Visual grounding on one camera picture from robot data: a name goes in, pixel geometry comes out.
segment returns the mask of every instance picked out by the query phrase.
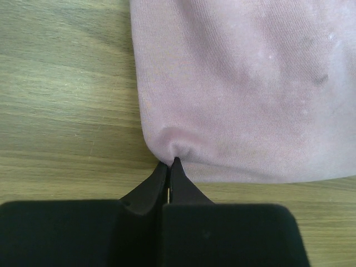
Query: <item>wooden surface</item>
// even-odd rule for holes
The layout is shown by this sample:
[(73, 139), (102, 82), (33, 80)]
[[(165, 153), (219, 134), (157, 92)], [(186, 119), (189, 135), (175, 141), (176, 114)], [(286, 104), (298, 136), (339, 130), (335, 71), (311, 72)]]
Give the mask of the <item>wooden surface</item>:
[[(119, 198), (156, 163), (128, 0), (0, 0), (0, 203)], [(313, 266), (356, 266), (356, 177), (198, 186), (216, 202), (287, 206)]]

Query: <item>light pink knit fabric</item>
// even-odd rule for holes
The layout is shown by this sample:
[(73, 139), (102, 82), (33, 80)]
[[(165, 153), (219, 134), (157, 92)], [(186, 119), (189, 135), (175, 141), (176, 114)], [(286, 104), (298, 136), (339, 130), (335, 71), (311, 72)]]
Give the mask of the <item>light pink knit fabric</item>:
[(356, 1), (131, 0), (142, 128), (192, 181), (356, 174)]

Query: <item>pink fabric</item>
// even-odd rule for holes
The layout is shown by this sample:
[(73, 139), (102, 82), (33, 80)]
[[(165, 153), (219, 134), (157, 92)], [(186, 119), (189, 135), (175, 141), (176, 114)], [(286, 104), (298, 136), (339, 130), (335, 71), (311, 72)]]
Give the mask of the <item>pink fabric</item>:
[(150, 150), (198, 181), (356, 174), (354, 0), (131, 0)]

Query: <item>pink cloth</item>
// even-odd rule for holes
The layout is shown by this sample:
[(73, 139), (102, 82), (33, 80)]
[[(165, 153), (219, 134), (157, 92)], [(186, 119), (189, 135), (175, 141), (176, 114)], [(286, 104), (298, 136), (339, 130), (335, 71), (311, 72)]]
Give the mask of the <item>pink cloth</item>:
[(356, 174), (356, 1), (131, 0), (142, 128), (194, 182)]

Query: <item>wood grain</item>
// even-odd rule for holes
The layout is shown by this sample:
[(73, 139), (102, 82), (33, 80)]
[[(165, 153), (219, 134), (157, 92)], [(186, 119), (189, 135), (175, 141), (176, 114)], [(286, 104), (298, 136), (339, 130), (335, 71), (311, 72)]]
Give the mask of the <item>wood grain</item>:
[[(119, 198), (148, 177), (133, 53), (128, 0), (0, 0), (0, 203)], [(198, 186), (287, 206), (313, 266), (356, 266), (356, 177)]]

